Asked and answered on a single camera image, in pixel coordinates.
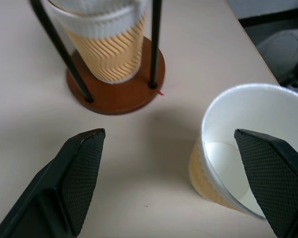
round wooden base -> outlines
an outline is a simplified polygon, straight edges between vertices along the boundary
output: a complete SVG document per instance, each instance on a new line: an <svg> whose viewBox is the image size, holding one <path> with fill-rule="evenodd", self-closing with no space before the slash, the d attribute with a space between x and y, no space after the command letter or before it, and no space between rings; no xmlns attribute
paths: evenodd
<svg viewBox="0 0 298 238"><path fill-rule="evenodd" d="M145 106L160 91L165 73L164 58L160 50L158 58L158 86L155 89L148 87L151 67L151 41L146 37L144 38L141 67L138 73L125 83L108 84L98 80L88 70L79 53L77 51L73 53L73 63L93 95L93 102L89 103L85 100L69 70L66 71L66 79L73 95L87 109L105 115L130 113Z"/></svg>

white table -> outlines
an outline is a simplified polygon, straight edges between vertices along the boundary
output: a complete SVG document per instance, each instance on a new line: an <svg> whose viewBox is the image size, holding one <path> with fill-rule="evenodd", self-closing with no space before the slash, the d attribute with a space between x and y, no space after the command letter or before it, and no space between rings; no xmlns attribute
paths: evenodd
<svg viewBox="0 0 298 238"><path fill-rule="evenodd" d="M222 0L163 1L160 48L165 96L131 114L98 115L71 95L65 65L28 2L0 0L0 222L69 137L103 127L80 238L275 237L267 222L205 201L187 172L212 99L274 77Z"/></svg>

gray object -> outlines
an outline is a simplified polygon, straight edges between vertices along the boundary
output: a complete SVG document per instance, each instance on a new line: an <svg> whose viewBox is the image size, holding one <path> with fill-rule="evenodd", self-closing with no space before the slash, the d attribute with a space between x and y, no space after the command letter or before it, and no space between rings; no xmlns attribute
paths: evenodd
<svg viewBox="0 0 298 238"><path fill-rule="evenodd" d="M280 31L256 48L279 84L296 80L291 78L298 66L298 29Z"/></svg>

paper cup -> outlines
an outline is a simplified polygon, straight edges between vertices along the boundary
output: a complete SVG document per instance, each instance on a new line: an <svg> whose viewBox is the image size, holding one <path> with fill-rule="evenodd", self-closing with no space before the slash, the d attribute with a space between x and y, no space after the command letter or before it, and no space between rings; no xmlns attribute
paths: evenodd
<svg viewBox="0 0 298 238"><path fill-rule="evenodd" d="M78 16L49 6L97 79L123 83L138 72L147 0L98 16Z"/></svg>
<svg viewBox="0 0 298 238"><path fill-rule="evenodd" d="M49 0L61 10L76 15L104 15L142 0Z"/></svg>
<svg viewBox="0 0 298 238"><path fill-rule="evenodd" d="M264 218L234 139L238 128L283 139L298 152L298 94L270 84L245 84L221 93L205 113L189 162L191 183L201 196Z"/></svg>

black metal rod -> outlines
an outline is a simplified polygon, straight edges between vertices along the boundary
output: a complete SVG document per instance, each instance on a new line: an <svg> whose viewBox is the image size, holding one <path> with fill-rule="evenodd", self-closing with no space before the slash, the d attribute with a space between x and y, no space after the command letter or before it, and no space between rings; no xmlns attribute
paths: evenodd
<svg viewBox="0 0 298 238"><path fill-rule="evenodd" d="M150 88L157 87L157 70L158 70L158 46L160 33L160 16L162 0L152 0L152 29L151 29L151 70L150 70Z"/></svg>
<svg viewBox="0 0 298 238"><path fill-rule="evenodd" d="M68 67L69 71L71 72L73 78L75 79L78 87L80 88L82 94L84 95L85 99L88 102L93 102L93 96L89 92L86 84L84 83L83 79L81 78L78 70L76 69L69 53L67 52L60 36L58 35L57 31L55 30L53 24L51 23L45 9L42 5L41 0L30 0L31 6L39 19L41 25L45 29L46 33L49 35L51 41L53 42L55 48L58 50L60 56L62 57L64 63Z"/></svg>

